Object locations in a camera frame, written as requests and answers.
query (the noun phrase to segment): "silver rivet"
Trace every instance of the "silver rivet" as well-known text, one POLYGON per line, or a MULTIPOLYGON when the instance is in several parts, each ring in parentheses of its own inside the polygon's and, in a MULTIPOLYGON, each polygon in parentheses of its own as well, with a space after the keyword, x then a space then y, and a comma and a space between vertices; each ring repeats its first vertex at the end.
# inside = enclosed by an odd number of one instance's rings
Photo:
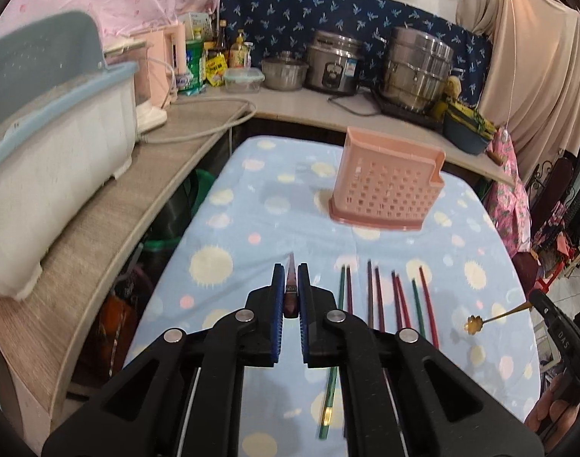
POLYGON ((417 340, 419 340, 419 334, 412 328, 401 329, 398 337, 400 337, 400 340, 406 342, 407 344, 414 344, 417 340))
POLYGON ((182 332, 178 328, 172 328, 163 334, 163 338, 166 342, 169 342, 170 344, 175 344, 176 342, 179 342, 180 339, 182 338, 182 332))
POLYGON ((332 310, 328 311, 326 318, 328 318, 328 321, 332 321, 333 323, 341 323, 342 321, 345 321, 346 315, 343 311, 332 310))
POLYGON ((239 310, 235 313, 235 319, 242 323, 247 323, 254 319, 254 313, 251 310, 239 310))

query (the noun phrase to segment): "hand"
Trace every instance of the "hand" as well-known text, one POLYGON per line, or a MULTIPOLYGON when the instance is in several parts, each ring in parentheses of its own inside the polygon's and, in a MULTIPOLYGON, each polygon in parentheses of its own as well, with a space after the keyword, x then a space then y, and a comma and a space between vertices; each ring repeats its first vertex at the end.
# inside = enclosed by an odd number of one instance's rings
POLYGON ((563 375, 559 375, 554 378, 548 390, 546 390, 540 400, 537 401, 535 407, 533 407, 533 410, 529 413, 527 419, 524 421, 524 424, 531 431, 538 431, 542 421, 544 421, 546 416, 550 415, 550 419, 554 423, 557 419, 559 419, 559 417, 561 417, 562 414, 562 417, 557 423, 556 428, 544 443, 546 452, 550 452, 569 431, 569 428, 573 426, 575 419, 577 418, 577 412, 580 409, 579 404, 567 409, 569 403, 565 400, 555 400, 553 402, 554 392, 559 387, 562 377, 563 375))

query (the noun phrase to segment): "pink plastic basket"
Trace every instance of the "pink plastic basket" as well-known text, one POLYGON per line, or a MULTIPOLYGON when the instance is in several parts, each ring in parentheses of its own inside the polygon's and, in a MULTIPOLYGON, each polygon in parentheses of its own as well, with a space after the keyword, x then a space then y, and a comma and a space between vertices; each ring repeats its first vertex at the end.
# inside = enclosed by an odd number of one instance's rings
POLYGON ((440 149, 348 128, 331 217, 360 227, 421 230, 444 187, 444 159, 440 149))

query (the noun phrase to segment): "navy blue fabric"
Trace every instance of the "navy blue fabric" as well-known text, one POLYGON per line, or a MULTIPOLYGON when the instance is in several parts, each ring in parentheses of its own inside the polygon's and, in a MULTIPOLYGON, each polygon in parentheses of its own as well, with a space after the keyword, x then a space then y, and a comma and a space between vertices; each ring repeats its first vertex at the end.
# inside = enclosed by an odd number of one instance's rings
POLYGON ((252 63, 290 50, 304 59, 316 29, 364 41, 366 86, 379 80, 385 45, 374 35, 388 37, 394 27, 407 26, 437 36, 455 51, 454 65, 464 69, 461 100, 476 105, 483 91, 492 46, 481 38, 418 8, 394 0, 221 0, 221 19, 227 20, 234 42, 238 29, 254 43, 252 63))

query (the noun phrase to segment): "wooden counter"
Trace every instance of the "wooden counter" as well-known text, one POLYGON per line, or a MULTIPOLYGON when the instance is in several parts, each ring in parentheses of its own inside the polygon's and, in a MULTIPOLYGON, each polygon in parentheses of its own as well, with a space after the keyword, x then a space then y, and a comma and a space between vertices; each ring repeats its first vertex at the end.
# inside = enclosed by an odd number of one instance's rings
MULTIPOLYGON (((243 110, 236 102, 176 104, 167 124, 151 135, 205 131, 243 110)), ((48 415, 46 427, 59 423, 79 353, 113 280, 164 203, 222 135, 137 146, 129 170, 107 182, 51 246, 32 294, 23 302, 0 299, 0 350, 40 405, 33 414, 48 415)))
MULTIPOLYGON (((338 131, 346 131, 348 126, 355 126, 428 144, 443 149, 446 153, 446 161, 452 165, 484 175, 492 180, 514 185, 513 180, 487 155, 474 156, 464 153, 440 134, 397 118, 380 114, 368 117, 354 115, 329 103, 328 95, 309 89, 303 88, 287 93, 261 87, 256 94, 229 94, 224 88, 210 88, 207 96, 242 97, 250 100, 258 108, 256 114, 258 118, 290 121, 338 131)), ((343 98, 341 102, 354 111, 364 114, 378 111, 372 99, 362 94, 343 98)))

